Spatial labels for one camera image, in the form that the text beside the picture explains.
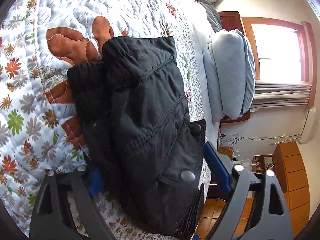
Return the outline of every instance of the floral quilt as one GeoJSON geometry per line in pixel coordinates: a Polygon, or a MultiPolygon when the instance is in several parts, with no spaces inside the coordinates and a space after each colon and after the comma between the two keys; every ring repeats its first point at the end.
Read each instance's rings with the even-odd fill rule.
{"type": "MultiPolygon", "coordinates": [[[[203,118],[196,59],[184,10],[191,0],[16,0],[0,23],[0,199],[26,236],[48,170],[73,171],[90,154],[67,70],[101,57],[108,39],[172,35],[192,121],[203,118]]],[[[204,162],[200,184],[207,192],[204,162]]],[[[86,234],[70,194],[78,231],[86,234]]],[[[118,239],[169,239],[134,226],[102,192],[96,205],[118,239]]]]}

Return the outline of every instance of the folded black clothing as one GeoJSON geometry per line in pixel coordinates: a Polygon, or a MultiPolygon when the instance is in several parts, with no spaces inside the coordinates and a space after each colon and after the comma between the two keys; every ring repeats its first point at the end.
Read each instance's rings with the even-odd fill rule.
{"type": "Polygon", "coordinates": [[[190,122],[173,37],[112,38],[68,80],[90,157],[132,221],[189,240],[204,204],[205,120],[190,122]]]}

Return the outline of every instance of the beige curtain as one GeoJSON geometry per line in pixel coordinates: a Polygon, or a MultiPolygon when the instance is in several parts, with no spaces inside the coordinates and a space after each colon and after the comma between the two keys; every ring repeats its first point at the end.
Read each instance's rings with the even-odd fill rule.
{"type": "Polygon", "coordinates": [[[256,80],[255,93],[250,109],[301,106],[309,102],[311,84],[276,84],[256,80]]]}

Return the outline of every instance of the gray blanket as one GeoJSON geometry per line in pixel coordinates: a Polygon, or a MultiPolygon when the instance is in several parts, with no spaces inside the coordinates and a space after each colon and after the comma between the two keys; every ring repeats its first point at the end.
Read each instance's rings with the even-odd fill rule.
{"type": "Polygon", "coordinates": [[[198,3],[200,3],[205,11],[207,12],[207,19],[214,30],[214,32],[218,32],[222,30],[221,27],[221,21],[220,16],[218,12],[215,10],[215,8],[212,6],[211,3],[209,3],[207,0],[198,0],[198,3]]]}

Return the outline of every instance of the white air conditioner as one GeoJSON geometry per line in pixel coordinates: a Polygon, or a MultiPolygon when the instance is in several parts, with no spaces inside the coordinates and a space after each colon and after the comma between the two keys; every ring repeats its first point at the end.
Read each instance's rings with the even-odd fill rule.
{"type": "Polygon", "coordinates": [[[310,132],[311,132],[313,122],[315,120],[315,116],[316,116],[316,108],[315,107],[310,108],[307,111],[306,115],[304,116],[303,123],[300,128],[299,135],[298,135],[298,141],[300,143],[304,143],[308,139],[310,132]]]}

